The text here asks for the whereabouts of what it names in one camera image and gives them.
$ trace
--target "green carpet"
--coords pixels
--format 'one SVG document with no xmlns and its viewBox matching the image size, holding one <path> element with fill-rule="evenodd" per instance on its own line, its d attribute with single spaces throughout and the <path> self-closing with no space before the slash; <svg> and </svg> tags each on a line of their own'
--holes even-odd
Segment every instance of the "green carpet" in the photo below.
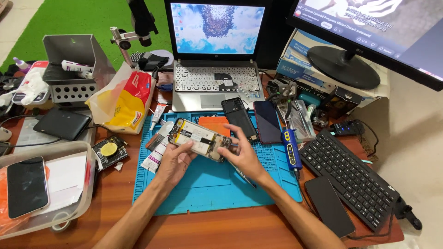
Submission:
<svg viewBox="0 0 443 249">
<path fill-rule="evenodd" d="M 132 41 L 129 54 L 157 49 L 172 52 L 164 1 L 146 1 L 146 5 L 155 17 L 159 34 L 151 32 L 150 47 L 143 47 L 138 41 Z M 0 71 L 5 72 L 14 63 L 12 57 L 25 61 L 47 60 L 42 42 L 44 35 L 68 34 L 93 34 L 117 70 L 124 59 L 117 45 L 110 42 L 112 34 L 109 28 L 113 26 L 128 32 L 133 31 L 131 11 L 126 0 L 45 0 L 17 40 Z"/>
</svg>

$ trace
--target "blue silicone repair mat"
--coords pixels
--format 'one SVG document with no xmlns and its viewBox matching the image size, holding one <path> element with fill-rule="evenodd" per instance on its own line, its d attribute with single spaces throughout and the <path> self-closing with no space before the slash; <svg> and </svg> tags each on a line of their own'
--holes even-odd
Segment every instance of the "blue silicone repair mat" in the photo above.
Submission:
<svg viewBox="0 0 443 249">
<path fill-rule="evenodd" d="M 194 112 L 194 113 L 166 113 L 162 116 L 165 121 L 174 121 L 181 117 L 198 123 L 200 117 L 212 115 L 224 116 L 223 112 Z M 255 116 L 249 116 L 256 127 Z M 154 174 L 140 164 L 149 155 L 145 148 L 153 134 L 157 133 L 160 125 L 149 130 L 151 117 L 147 117 L 143 127 L 142 141 L 134 197 L 132 203 L 141 195 L 146 186 L 154 178 Z M 253 143 L 253 148 L 266 171 L 275 181 L 284 188 L 296 201 L 301 202 L 300 189 L 295 181 L 294 174 L 288 170 L 284 146 L 280 144 Z M 257 186 L 253 188 L 246 183 L 227 161 L 214 162 L 206 157 L 197 156 L 189 165 L 183 179 L 169 194 L 169 197 L 158 208 L 155 215 L 180 214 L 219 210 L 246 206 L 261 206 L 274 204 L 274 201 L 265 191 Z"/>
</svg>

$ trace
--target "laptop screen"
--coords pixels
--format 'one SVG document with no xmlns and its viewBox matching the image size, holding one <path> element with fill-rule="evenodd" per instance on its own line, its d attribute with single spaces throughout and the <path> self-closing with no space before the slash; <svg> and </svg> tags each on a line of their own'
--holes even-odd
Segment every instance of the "laptop screen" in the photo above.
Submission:
<svg viewBox="0 0 443 249">
<path fill-rule="evenodd" d="M 254 54 L 264 7 L 171 3 L 178 53 Z"/>
</svg>

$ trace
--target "laptop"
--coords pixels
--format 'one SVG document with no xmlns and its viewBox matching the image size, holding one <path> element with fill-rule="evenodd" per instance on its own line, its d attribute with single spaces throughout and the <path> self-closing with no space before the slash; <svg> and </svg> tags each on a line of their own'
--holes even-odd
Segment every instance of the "laptop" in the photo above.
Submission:
<svg viewBox="0 0 443 249">
<path fill-rule="evenodd" d="M 223 100 L 236 97 L 253 109 L 254 101 L 265 100 L 254 59 L 271 1 L 250 2 L 165 0 L 174 112 L 221 111 Z"/>
</svg>

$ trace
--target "black keyboard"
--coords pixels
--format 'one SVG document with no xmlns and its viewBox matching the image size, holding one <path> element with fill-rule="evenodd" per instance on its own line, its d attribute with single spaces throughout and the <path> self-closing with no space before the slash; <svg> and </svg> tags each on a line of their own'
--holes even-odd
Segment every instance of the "black keyboard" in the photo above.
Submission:
<svg viewBox="0 0 443 249">
<path fill-rule="evenodd" d="M 327 129 L 300 150 L 305 165 L 324 175 L 342 201 L 372 230 L 389 218 L 400 194 Z"/>
</svg>

